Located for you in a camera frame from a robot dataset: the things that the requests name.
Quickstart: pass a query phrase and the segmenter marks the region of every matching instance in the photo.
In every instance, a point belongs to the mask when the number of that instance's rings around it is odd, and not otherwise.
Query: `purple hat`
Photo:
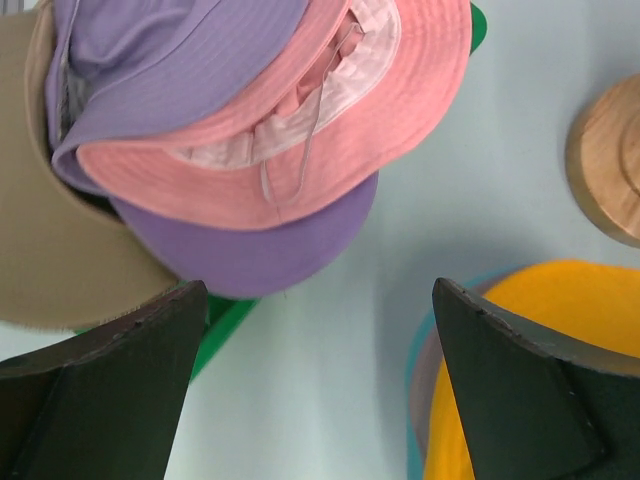
[[[285,290],[331,263],[360,231],[377,185],[376,173],[323,210],[259,232],[202,227],[111,201],[138,239],[179,277],[203,280],[217,295],[254,298]]]
[[[166,133],[215,113],[280,54],[307,4],[57,0],[46,82],[54,170],[103,195],[77,163],[79,145]]]

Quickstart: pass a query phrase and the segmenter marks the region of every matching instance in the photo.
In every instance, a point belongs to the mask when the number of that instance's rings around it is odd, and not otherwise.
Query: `wooden knob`
[[[575,120],[566,168],[576,202],[591,222],[640,248],[640,75],[607,90]]]

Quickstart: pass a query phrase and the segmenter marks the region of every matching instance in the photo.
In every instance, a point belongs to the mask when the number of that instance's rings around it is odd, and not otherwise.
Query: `orange fabric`
[[[558,260],[520,270],[485,297],[583,342],[640,357],[640,271]],[[443,362],[431,409],[424,480],[473,480],[453,388]]]

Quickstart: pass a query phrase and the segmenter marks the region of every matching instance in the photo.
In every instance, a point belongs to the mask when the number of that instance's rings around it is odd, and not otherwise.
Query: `white table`
[[[563,170],[579,109],[640,71],[640,2],[478,6],[489,33],[449,114],[384,169],[349,250],[264,299],[189,389],[168,480],[403,479],[405,360],[436,277],[552,257],[640,267]],[[3,326],[0,355],[60,338]]]

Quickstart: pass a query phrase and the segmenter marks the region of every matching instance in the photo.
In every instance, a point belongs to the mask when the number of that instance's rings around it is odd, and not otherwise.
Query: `white string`
[[[311,127],[309,129],[309,133],[307,134],[307,137],[305,139],[305,143],[304,143],[304,155],[302,157],[302,165],[300,166],[300,174],[299,174],[299,180],[298,180],[298,190],[296,191],[296,193],[286,202],[284,203],[278,203],[274,198],[273,195],[271,194],[271,188],[270,188],[270,183],[269,183],[269,175],[267,172],[267,162],[269,161],[264,160],[263,162],[261,162],[260,165],[260,183],[262,184],[262,192],[264,195],[264,198],[267,202],[269,202],[272,205],[276,205],[276,206],[287,206],[287,205],[291,205],[292,203],[294,203],[298,197],[300,196],[300,194],[302,193],[302,186],[304,185],[304,176],[305,176],[305,172],[307,169],[307,163],[309,162],[309,156],[311,155],[311,142],[313,140],[313,134],[318,126],[318,122],[320,121],[320,105],[322,103],[322,93],[324,91],[324,84],[325,84],[325,80],[327,79],[327,75],[329,74],[329,69],[331,68],[331,64],[333,63],[333,61],[336,58],[336,55],[338,55],[338,53],[340,52],[340,49],[342,48],[342,46],[344,45],[344,43],[347,41],[347,39],[349,38],[349,35],[351,35],[351,33],[353,33],[354,30],[358,30],[360,33],[364,33],[362,31],[362,27],[358,24],[358,23],[352,23],[351,26],[349,27],[349,30],[347,31],[347,33],[344,35],[344,37],[342,37],[342,39],[340,40],[340,42],[338,43],[338,45],[336,46],[336,48],[333,51],[333,55],[331,56],[331,59],[329,60],[329,63],[327,64],[327,67],[325,68],[323,74],[322,74],[322,84],[320,85],[320,90],[319,90],[319,94],[318,94],[318,102],[316,103],[316,108],[315,108],[315,112],[314,112],[314,121],[311,124]]]

